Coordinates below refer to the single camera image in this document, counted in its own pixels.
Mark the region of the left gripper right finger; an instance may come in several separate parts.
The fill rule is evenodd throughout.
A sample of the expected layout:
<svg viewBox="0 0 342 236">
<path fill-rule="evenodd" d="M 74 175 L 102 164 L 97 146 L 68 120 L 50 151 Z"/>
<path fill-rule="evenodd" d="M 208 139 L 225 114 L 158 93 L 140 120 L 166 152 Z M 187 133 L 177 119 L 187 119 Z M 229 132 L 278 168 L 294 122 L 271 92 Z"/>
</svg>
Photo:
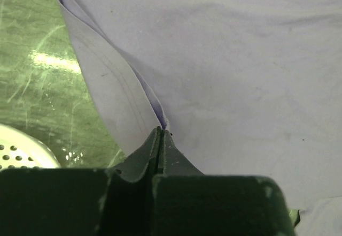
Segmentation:
<svg viewBox="0 0 342 236">
<path fill-rule="evenodd" d="M 264 176 L 208 176 L 162 133 L 153 235 L 294 235 L 283 193 Z"/>
</svg>

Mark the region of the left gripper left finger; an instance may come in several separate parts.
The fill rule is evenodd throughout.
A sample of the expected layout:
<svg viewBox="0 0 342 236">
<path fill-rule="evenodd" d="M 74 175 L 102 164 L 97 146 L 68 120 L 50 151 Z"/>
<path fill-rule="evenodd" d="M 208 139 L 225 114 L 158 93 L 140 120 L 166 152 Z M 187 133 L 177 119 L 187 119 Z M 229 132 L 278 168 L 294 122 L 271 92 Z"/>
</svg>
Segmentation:
<svg viewBox="0 0 342 236">
<path fill-rule="evenodd" d="M 1 172 L 1 235 L 150 235 L 160 129 L 111 168 Z"/>
</svg>

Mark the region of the lavender t shirt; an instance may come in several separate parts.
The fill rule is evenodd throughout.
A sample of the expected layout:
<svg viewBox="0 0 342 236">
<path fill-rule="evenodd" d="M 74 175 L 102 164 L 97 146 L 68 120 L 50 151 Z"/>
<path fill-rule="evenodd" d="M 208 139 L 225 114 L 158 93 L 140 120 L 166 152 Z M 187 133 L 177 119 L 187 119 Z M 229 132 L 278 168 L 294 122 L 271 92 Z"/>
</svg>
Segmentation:
<svg viewBox="0 0 342 236">
<path fill-rule="evenodd" d="M 58 0 L 95 106 L 207 174 L 273 178 L 298 235 L 341 235 L 341 0 Z"/>
</svg>

